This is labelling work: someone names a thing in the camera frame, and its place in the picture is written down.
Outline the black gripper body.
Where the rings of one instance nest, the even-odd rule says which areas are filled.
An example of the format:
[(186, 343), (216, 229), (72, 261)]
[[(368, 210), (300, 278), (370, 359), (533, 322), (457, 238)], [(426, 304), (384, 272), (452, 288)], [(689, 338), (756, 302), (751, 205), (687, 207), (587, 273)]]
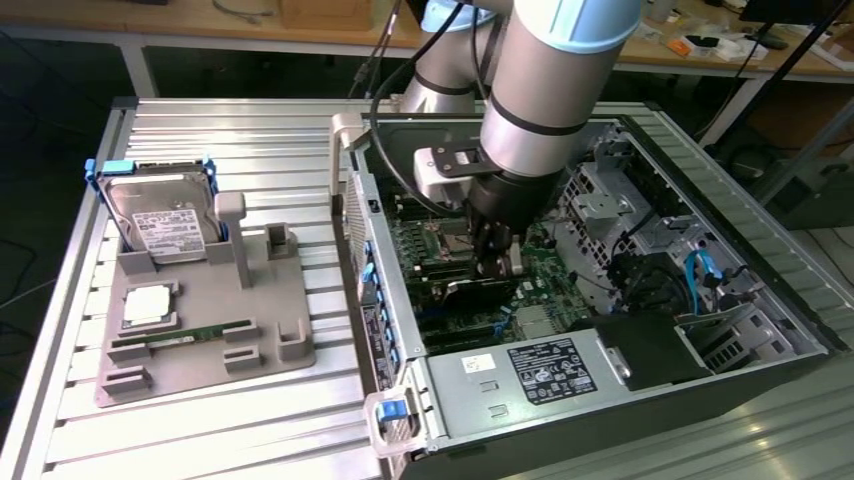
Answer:
[(468, 191), (468, 219), (472, 232), (489, 226), (523, 234), (544, 212), (561, 173), (523, 177), (508, 172), (476, 176)]

